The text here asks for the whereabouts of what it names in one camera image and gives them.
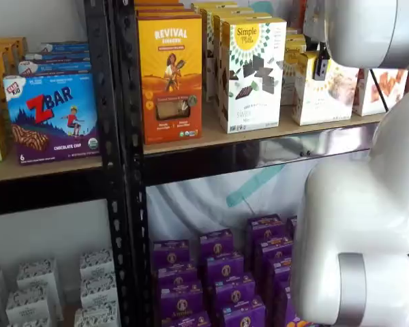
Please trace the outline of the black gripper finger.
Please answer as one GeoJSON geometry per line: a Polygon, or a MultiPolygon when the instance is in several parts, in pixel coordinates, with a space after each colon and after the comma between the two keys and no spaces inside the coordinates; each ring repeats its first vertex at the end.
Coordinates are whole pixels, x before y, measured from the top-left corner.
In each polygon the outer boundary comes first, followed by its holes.
{"type": "Polygon", "coordinates": [[[317,59],[314,67],[314,80],[324,81],[329,68],[328,59],[317,59]]]}

